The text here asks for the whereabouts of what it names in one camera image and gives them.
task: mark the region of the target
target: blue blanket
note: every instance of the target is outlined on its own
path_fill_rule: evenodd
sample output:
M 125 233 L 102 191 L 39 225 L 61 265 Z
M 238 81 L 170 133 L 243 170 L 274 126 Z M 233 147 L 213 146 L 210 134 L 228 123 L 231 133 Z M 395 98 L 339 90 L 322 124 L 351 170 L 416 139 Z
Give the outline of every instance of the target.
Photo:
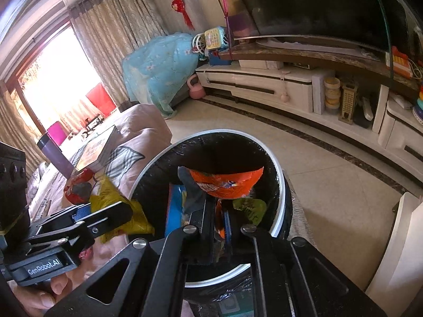
M 185 33 L 156 37 L 126 56 L 122 69 L 130 100 L 153 103 L 163 117 L 172 117 L 169 103 L 197 67 L 193 38 Z

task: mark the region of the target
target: trash can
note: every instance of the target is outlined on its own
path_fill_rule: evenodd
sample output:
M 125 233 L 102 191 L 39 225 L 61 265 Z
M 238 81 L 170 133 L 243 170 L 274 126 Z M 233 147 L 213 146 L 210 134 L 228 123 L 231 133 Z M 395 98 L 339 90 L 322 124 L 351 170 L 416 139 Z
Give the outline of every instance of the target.
M 264 167 L 254 185 L 255 197 L 267 204 L 259 227 L 273 237 L 287 238 L 292 219 L 291 191 L 273 153 L 258 139 L 236 130 L 209 130 L 196 133 L 158 154 L 137 178 L 130 198 L 141 205 L 155 235 L 143 235 L 148 241 L 164 238 L 169 183 L 181 184 L 177 169 L 185 166 L 210 174 L 232 174 Z M 248 274 L 249 264 L 189 266 L 186 288 L 219 286 Z

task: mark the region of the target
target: orange toy phone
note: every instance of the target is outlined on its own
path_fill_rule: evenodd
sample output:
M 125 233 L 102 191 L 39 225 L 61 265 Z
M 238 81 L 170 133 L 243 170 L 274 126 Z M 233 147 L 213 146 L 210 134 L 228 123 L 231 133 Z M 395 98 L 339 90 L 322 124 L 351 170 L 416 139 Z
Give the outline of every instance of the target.
M 386 66 L 390 68 L 389 53 L 386 52 Z M 406 78 L 413 77 L 413 71 L 411 70 L 410 62 L 408 62 L 408 56 L 398 51 L 396 46 L 392 47 L 392 55 L 394 60 L 394 72 L 404 76 Z

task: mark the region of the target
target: red chair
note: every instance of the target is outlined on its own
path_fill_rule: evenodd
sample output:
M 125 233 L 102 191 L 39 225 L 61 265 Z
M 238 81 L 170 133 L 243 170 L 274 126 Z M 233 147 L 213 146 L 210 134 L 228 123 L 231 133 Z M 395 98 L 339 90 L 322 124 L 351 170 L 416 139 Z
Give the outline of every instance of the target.
M 97 84 L 92 90 L 90 90 L 86 97 L 91 103 L 96 106 L 101 113 L 104 114 L 104 117 L 107 118 L 112 111 L 116 108 L 115 103 L 109 94 L 107 94 L 104 89 L 103 83 Z

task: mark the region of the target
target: pink string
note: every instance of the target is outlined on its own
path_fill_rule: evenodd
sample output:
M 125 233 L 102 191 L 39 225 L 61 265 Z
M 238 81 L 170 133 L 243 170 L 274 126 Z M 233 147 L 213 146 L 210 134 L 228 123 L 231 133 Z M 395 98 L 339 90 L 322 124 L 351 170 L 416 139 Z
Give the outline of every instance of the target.
M 228 40 L 229 40 L 229 56 L 232 58 L 232 40 L 231 40 L 231 28 L 229 27 L 229 20 L 228 20 L 228 3 L 226 0 L 223 0 L 223 14 L 225 14 L 225 20 L 226 20 L 226 29 L 228 31 Z

